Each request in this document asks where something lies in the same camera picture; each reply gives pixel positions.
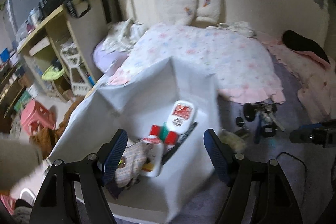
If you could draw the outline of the grey sleeved forearm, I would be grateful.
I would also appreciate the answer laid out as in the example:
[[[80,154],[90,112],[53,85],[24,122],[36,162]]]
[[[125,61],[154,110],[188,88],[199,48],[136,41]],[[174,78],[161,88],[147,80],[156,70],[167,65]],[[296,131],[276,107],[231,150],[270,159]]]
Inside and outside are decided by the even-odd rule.
[[[43,161],[41,149],[1,135],[1,191],[11,190]]]

